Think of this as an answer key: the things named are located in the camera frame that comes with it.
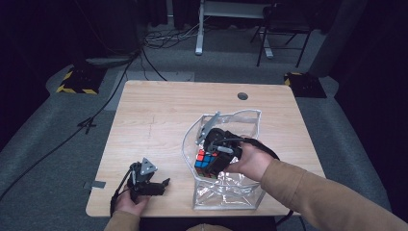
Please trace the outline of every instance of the beige sleeve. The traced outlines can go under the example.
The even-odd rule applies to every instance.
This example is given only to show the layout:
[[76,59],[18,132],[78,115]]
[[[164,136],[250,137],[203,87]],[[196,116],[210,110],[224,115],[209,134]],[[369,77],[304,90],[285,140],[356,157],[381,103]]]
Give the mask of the beige sleeve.
[[105,227],[105,231],[139,231],[140,217],[133,214],[115,211]]
[[277,160],[261,186],[320,230],[408,230],[402,219],[350,188]]

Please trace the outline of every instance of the person's right hand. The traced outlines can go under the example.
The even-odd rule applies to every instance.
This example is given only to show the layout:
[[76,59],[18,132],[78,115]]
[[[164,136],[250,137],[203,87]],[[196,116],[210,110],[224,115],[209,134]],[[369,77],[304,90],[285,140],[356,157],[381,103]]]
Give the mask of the person's right hand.
[[249,179],[260,182],[265,170],[274,159],[250,143],[241,142],[241,148],[241,159],[230,164],[224,171],[241,173]]

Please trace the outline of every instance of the dark background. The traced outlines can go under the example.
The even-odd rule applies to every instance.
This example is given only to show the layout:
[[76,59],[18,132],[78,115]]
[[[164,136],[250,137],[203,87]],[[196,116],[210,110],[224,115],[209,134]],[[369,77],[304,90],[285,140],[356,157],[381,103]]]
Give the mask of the dark background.
[[[52,1],[51,6],[50,2],[6,0],[0,3],[0,150],[48,97],[45,83],[52,74],[68,64],[82,62],[78,60],[81,57],[112,55],[89,29],[75,2]],[[78,2],[87,15],[93,15],[89,17],[90,23],[103,35],[104,29],[100,27],[103,18],[90,6],[92,1]],[[129,4],[125,0],[115,2]],[[197,8],[197,2],[173,0],[176,27],[196,23],[196,15],[186,13]],[[145,21],[152,25],[166,23],[165,0],[140,3],[149,9],[142,15]],[[60,12],[50,12],[50,9],[64,9],[61,12],[66,13],[56,15]],[[377,170],[394,213],[405,221],[408,220],[406,12],[405,1],[369,1],[330,73],[340,84],[336,99]],[[69,28],[73,28],[72,39],[67,42],[62,34]]]

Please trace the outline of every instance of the wooden table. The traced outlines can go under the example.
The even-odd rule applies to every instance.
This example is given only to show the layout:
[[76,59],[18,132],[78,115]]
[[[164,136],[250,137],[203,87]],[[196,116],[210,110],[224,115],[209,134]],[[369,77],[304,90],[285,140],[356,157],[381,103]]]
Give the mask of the wooden table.
[[[240,100],[245,92],[248,99]],[[124,174],[143,157],[158,167],[152,182],[168,177],[163,196],[153,196],[144,217],[277,216],[288,209],[266,194],[257,210],[195,211],[194,179],[182,157],[188,129],[203,114],[262,111],[259,139],[280,159],[324,176],[318,156],[287,86],[128,81],[96,175],[104,189],[92,189],[87,213],[107,217],[111,196]]]

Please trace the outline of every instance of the transparent acrylic container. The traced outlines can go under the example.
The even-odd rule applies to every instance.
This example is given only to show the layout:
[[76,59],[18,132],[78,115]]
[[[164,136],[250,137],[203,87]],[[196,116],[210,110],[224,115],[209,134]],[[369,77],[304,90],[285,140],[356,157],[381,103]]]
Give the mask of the transparent acrylic container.
[[[182,154],[194,176],[192,207],[195,210],[255,210],[265,192],[259,182],[242,174],[221,172],[217,179],[201,177],[194,168],[201,144],[196,144],[202,127],[214,115],[203,115],[187,132],[183,140]],[[261,111],[243,110],[231,115],[220,115],[213,127],[230,131],[238,136],[258,139]]]

